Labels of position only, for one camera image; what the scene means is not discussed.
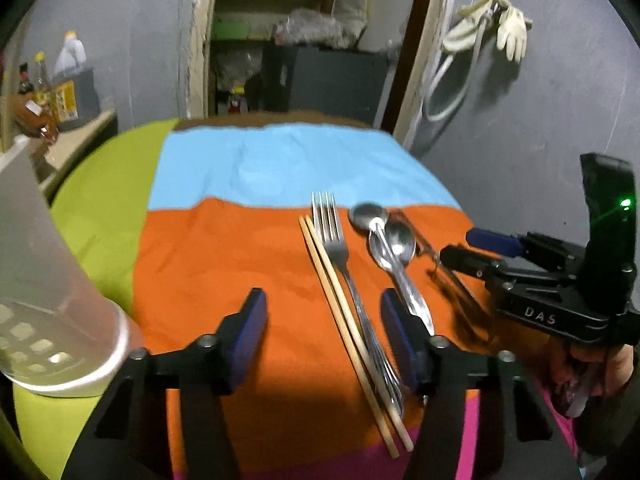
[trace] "metal fork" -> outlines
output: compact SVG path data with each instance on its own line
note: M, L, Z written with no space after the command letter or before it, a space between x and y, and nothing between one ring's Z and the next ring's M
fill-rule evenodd
M340 225L340 217L338 216L338 211L335 208L334 194L331 193L330 202L329 194L325 192L323 204L322 193L318 193L318 203L316 203L316 194L312 193L311 211L314 220L314 228L322 240L324 250L327 252L333 266L340 271L341 275L344 276L344 280L347 282L347 287L351 293L353 304L356 307L356 313L358 315L360 329L362 331L362 338L364 339L367 351L371 356L377 372L380 374L383 381L385 381L386 389L389 392L389 396L391 397L393 404L398 409L400 416L402 416L402 413L404 412L404 403L402 402L400 379L398 379L396 371L380 345L380 340L371 325L367 311L362 303L362 298L360 297L358 289L351 277L351 273L347 268L349 248L344 240L344 234Z

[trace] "pair of chopsticks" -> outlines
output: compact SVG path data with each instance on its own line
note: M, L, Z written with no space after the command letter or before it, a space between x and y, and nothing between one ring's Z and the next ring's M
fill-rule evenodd
M402 423L402 419L400 419L398 410L391 401L391 397L386 390L382 377L378 374L371 357L367 352L362 336L360 335L360 331L358 330L355 320L353 319L353 315L351 314L349 303L347 302L344 291L340 286L338 276L336 275L334 267L329 260L329 256L322 246L322 242L318 238L318 234L316 234L311 218L309 218L309 216L301 216L298 218L298 222L300 223L302 234L305 237L306 247L309 250L314 267L318 273L318 278L320 278L322 290L324 290L324 294L329 302L329 306L331 307L331 312L334 315L338 331L340 332L344 346L347 349L349 358L351 359L353 369L356 372L360 385L362 386L362 390L364 391L365 397L367 397L371 411L376 419L380 435L385 442L391 458L397 458L399 456L398 448L396 447L396 443L394 442L388 425L386 424L385 415L378 404L376 394L374 393L371 384L369 384L365 367L369 372L369 376L371 377L376 390L378 391L378 395L382 399L391 422L398 432L400 440L402 440L402 443L404 444L404 448L407 451L412 451L414 449L414 443L407 433L407 430Z

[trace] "yellow label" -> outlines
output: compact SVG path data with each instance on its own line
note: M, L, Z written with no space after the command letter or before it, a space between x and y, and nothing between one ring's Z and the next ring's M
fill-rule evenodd
M53 91L58 122L71 121L78 118L76 105L76 86L73 81L65 81Z

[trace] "spoon handle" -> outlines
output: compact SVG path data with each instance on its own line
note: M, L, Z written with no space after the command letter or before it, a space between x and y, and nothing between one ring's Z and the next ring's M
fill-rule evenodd
M376 225L376 235L378 236L383 249L386 251L389 263L391 263L391 270L394 278L396 279L396 283L398 284L398 288L400 289L400 295L409 309L409 313L413 316L418 316L422 320L425 327L427 327L429 335L435 335L433 318L431 317L431 311L427 306L427 302L424 301L424 298L415 286L414 281L409 278L404 267L391 250L389 243L386 241L384 228L380 224Z

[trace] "glove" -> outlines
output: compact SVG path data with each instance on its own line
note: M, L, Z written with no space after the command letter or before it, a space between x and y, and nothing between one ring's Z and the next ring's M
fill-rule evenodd
M458 15L462 18L442 40L442 47L448 54L456 54L473 48L476 42L480 18L490 12L497 2L503 9L511 6L509 0L478 0L469 6L460 6Z
M507 59L520 63L527 52L527 25L533 22L524 17L522 11L516 7L509 7L500 15L498 26L498 50L507 47Z

